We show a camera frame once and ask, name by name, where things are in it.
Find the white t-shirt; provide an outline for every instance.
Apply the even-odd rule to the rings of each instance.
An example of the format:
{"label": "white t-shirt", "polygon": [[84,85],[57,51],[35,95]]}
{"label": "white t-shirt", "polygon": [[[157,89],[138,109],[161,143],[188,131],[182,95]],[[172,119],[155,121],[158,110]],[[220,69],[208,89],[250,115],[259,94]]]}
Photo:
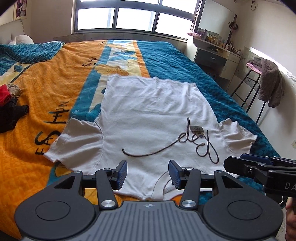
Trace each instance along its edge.
{"label": "white t-shirt", "polygon": [[[209,131],[209,140],[218,153],[219,163],[209,156],[199,157],[196,145],[177,142],[170,148],[147,157],[131,157],[122,152],[143,155],[160,150],[191,126]],[[181,83],[137,76],[109,77],[101,104],[101,113],[92,123],[71,118],[63,133],[44,154],[52,162],[60,161],[68,169],[84,175],[102,168],[114,169],[121,160],[128,162],[126,180],[117,194],[140,200],[170,200],[181,194],[171,184],[168,162],[175,160],[182,168],[193,167],[203,174],[225,170],[224,160],[249,153],[257,136],[230,119],[217,122],[205,97],[194,83]],[[198,151],[204,154],[207,142]],[[217,161],[210,147],[214,162]]]}

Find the human hand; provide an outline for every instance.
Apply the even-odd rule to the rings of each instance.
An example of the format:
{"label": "human hand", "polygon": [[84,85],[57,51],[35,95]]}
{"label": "human hand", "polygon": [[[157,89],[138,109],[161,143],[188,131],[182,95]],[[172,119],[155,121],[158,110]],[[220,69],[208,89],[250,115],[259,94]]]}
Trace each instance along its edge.
{"label": "human hand", "polygon": [[286,240],[296,241],[296,215],[293,211],[293,201],[289,197],[286,203]]}

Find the gray towel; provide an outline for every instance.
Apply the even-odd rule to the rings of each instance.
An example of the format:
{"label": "gray towel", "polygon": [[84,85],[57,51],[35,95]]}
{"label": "gray towel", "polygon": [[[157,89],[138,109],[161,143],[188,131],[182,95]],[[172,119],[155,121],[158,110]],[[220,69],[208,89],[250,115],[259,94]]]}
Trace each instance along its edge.
{"label": "gray towel", "polygon": [[286,84],[277,65],[264,58],[254,58],[248,63],[262,72],[258,99],[268,102],[269,107],[278,106]]}

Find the framed picture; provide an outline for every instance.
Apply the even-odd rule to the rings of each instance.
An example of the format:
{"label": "framed picture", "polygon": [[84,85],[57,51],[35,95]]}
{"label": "framed picture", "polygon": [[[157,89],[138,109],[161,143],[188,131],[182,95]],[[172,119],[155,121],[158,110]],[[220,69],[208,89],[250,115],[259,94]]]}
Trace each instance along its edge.
{"label": "framed picture", "polygon": [[26,18],[27,0],[17,0],[13,11],[13,20]]}

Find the stool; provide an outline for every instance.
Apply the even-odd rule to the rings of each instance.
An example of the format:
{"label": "stool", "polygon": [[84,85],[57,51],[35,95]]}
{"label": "stool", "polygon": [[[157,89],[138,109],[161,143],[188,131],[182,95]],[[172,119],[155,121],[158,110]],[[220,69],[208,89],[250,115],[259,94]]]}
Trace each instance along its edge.
{"label": "stool", "polygon": [[[254,65],[252,65],[251,63],[247,63],[246,66],[249,67],[251,70],[247,73],[246,77],[245,77],[245,78],[239,83],[238,87],[236,87],[236,89],[233,91],[233,93],[231,94],[231,97],[232,97],[234,94],[236,94],[236,96],[239,97],[239,98],[242,100],[242,102],[243,102],[243,104],[241,105],[241,107],[243,107],[244,105],[246,105],[246,106],[248,107],[247,110],[246,110],[246,113],[248,113],[248,111],[249,111],[249,109],[251,108],[251,106],[252,106],[252,104],[253,104],[253,102],[254,102],[254,100],[255,100],[257,94],[258,94],[258,91],[259,91],[259,89],[260,89],[260,83],[259,83],[258,81],[259,81],[259,79],[260,79],[260,77],[261,77],[261,75],[262,75],[262,72],[261,72],[260,70],[258,70],[258,69],[257,69]],[[253,80],[253,79],[249,78],[250,80],[252,80],[252,81],[254,82],[254,85],[253,85],[251,91],[249,92],[249,94],[247,95],[246,99],[243,100],[243,99],[242,99],[242,98],[236,93],[236,91],[239,89],[239,87],[242,85],[242,83],[245,81],[245,79],[249,76],[249,74],[250,74],[252,71],[255,72],[255,73],[257,73],[259,76],[258,76],[257,80]],[[248,98],[250,97],[252,91],[254,90],[256,84],[258,84],[258,88],[257,88],[257,90],[256,90],[256,92],[255,92],[255,94],[254,94],[254,96],[253,96],[253,98],[252,98],[252,100],[251,100],[251,103],[248,105],[246,102],[247,102]],[[263,103],[263,106],[262,106],[262,108],[261,108],[261,111],[260,111],[260,114],[259,114],[258,119],[257,119],[257,121],[256,121],[256,124],[258,123],[258,121],[259,121],[259,119],[260,119],[260,116],[261,116],[261,114],[262,114],[262,112],[263,112],[263,109],[264,109],[265,103],[266,103],[266,102]]]}

